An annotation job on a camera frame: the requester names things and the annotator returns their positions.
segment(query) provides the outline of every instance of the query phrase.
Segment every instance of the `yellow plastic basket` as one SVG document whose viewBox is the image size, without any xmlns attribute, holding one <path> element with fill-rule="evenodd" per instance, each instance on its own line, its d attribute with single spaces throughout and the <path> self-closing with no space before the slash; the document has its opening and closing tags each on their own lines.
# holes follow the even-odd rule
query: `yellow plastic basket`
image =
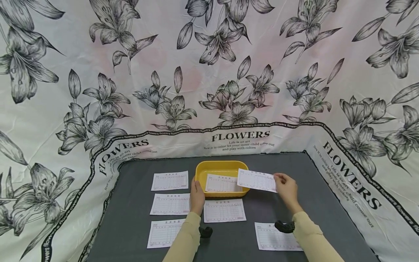
<svg viewBox="0 0 419 262">
<path fill-rule="evenodd" d="M 208 192 L 205 191 L 207 184 L 207 175 L 238 176 L 238 169 L 249 170 L 247 165 L 241 161 L 202 161 L 197 165 L 195 179 L 201 184 L 206 197 L 242 197 L 246 195 L 249 188 L 242 187 L 241 192 Z"/>
</svg>

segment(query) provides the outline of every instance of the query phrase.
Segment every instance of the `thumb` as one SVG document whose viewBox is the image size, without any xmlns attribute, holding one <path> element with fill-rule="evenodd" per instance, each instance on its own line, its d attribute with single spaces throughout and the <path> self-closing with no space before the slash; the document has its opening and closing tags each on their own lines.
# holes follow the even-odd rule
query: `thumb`
<svg viewBox="0 0 419 262">
<path fill-rule="evenodd" d="M 201 187 L 201 183 L 199 181 L 195 181 L 195 186 L 197 187 L 198 192 L 203 192 L 202 187 Z"/>
</svg>

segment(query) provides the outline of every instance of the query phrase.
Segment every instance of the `right hand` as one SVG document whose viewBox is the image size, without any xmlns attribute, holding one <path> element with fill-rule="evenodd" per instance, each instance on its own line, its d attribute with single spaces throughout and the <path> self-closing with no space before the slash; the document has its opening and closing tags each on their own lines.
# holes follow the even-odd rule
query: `right hand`
<svg viewBox="0 0 419 262">
<path fill-rule="evenodd" d="M 283 173 L 275 173 L 274 179 L 277 192 L 291 213 L 294 215 L 295 213 L 303 211 L 298 203 L 298 186 L 295 180 Z"/>
</svg>

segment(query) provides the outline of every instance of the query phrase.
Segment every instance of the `black clip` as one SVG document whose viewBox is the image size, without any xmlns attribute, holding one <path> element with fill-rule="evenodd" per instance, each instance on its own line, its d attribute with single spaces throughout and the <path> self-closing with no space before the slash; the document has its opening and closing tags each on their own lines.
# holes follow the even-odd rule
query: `black clip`
<svg viewBox="0 0 419 262">
<path fill-rule="evenodd" d="M 282 233 L 292 233 L 295 229 L 294 222 L 283 223 L 281 220 L 275 222 L 275 228 Z"/>
<path fill-rule="evenodd" d="M 205 229 L 199 227 L 199 233 L 201 234 L 202 239 L 208 239 L 212 235 L 212 228 L 207 226 Z"/>
</svg>

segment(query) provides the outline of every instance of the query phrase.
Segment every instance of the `paper form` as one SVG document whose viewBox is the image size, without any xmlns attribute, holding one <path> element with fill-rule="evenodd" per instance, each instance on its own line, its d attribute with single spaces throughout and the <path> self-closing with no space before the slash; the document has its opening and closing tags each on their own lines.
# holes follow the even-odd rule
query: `paper form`
<svg viewBox="0 0 419 262">
<path fill-rule="evenodd" d="M 151 191 L 186 189 L 189 187 L 188 171 L 154 174 Z"/>
<path fill-rule="evenodd" d="M 302 251 L 293 234 L 278 231 L 273 223 L 255 222 L 259 250 Z"/>
<path fill-rule="evenodd" d="M 208 174 L 205 191 L 208 192 L 241 192 L 237 177 Z"/>
<path fill-rule="evenodd" d="M 171 246 L 184 221 L 185 219 L 152 221 L 147 248 Z"/>
<path fill-rule="evenodd" d="M 205 201 L 205 223 L 221 223 L 233 221 L 246 221 L 242 199 Z"/>
<path fill-rule="evenodd" d="M 150 215 L 187 215 L 190 194 L 154 194 Z"/>
<path fill-rule="evenodd" d="M 237 184 L 242 187 L 277 192 L 274 175 L 239 169 Z"/>
</svg>

